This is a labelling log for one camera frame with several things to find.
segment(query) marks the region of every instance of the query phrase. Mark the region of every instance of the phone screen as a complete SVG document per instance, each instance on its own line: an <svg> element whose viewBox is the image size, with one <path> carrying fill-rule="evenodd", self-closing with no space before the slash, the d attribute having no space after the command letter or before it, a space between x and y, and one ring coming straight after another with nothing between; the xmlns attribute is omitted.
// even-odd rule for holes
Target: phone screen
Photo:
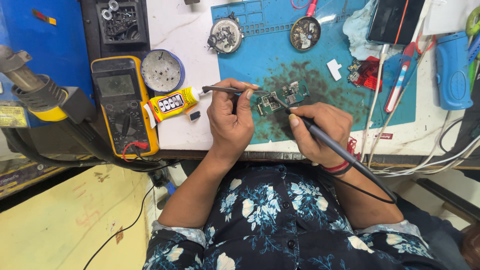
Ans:
<svg viewBox="0 0 480 270"><path fill-rule="evenodd" d="M403 18L407 0L378 0L377 9L372 18L372 24L367 39L372 42L395 44L398 34L398 45L408 45L420 18L420 12L425 0L410 0Z"/></svg>

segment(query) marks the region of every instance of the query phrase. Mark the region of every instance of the marble surface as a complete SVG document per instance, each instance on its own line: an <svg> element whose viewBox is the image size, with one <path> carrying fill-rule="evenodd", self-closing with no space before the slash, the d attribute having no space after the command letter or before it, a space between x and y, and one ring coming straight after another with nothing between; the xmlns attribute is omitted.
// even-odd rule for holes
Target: marble surface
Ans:
<svg viewBox="0 0 480 270"><path fill-rule="evenodd" d="M240 2L238 0L201 0L194 5L183 1L147 0L148 26L151 49L167 49L177 55L186 70L184 87L201 88L220 80L217 55L207 51L207 38L212 27L210 7ZM434 50L426 52L418 70L417 112L413 123L389 126L385 133L393 134L392 140L382 139L376 154L429 155L439 138L447 111L439 107L438 87L435 82L436 61ZM158 125L161 149L208 150L212 145L212 135L206 110L211 103L211 95L202 97L198 106L202 116L194 123L185 114L169 118ZM451 123L463 117L464 110L454 111ZM456 125L444 138L444 147L451 149L456 141L460 125ZM380 129L369 131L366 153L374 143L372 139ZM362 131L352 132L361 148ZM249 145L247 151L298 152L295 141L269 142ZM435 155L442 155L438 148Z"/></svg>

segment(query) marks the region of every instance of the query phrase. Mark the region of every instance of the yellow floor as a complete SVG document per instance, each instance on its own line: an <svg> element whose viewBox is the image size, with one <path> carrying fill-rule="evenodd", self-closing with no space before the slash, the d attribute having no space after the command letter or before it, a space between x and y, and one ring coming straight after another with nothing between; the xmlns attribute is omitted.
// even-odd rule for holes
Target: yellow floor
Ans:
<svg viewBox="0 0 480 270"><path fill-rule="evenodd" d="M0 269L83 269L110 236L137 218L150 183L146 173L96 166L0 213ZM87 269L141 269L146 212L144 207L118 244L113 238Z"/></svg>

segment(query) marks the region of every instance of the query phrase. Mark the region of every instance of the blue silicone mat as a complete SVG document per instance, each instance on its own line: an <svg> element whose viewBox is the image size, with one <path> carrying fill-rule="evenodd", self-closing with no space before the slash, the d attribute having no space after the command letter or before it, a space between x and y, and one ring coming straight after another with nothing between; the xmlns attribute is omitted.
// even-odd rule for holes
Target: blue silicone mat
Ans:
<svg viewBox="0 0 480 270"><path fill-rule="evenodd" d="M298 6L306 3L306 0L294 1ZM245 33L245 39L236 52L218 54L221 79L233 77L256 83L270 91L305 79L311 96L299 105L319 101L334 105L353 116L352 131L365 129L373 91L364 87L357 88L348 83L347 67L352 64L353 57L348 50L350 45L348 37L342 30L344 21L354 11L362 9L365 4L365 0L320 0L315 16L317 19L325 18L324 21L329 21L322 23L320 40L308 51L298 51L290 42L291 26L305 15L307 8L295 10L288 0L251 0L212 7L213 21L226 17L233 11ZM384 86L375 105L372 128L383 126L388 118L384 107L401 57L396 55L385 62ZM336 59L342 65L339 69L342 78L338 81L333 79L326 65L332 59ZM389 125L415 121L417 96L417 76L413 73L415 64L416 62L413 62L410 65L407 74L407 77L411 76L410 85ZM294 139L288 116L283 111L266 117L260 116L255 109L255 101L254 96L251 107L255 134L251 144Z"/></svg>

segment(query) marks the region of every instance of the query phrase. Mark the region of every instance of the glue tube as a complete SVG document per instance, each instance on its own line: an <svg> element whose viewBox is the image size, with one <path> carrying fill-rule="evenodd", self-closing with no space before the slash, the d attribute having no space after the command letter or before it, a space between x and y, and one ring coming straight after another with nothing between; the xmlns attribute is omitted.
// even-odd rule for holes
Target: glue tube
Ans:
<svg viewBox="0 0 480 270"><path fill-rule="evenodd" d="M200 93L203 91L199 92L194 87L189 87L170 92L165 96L151 98L144 105L150 117L150 127L154 128L157 123L197 104L200 100Z"/></svg>

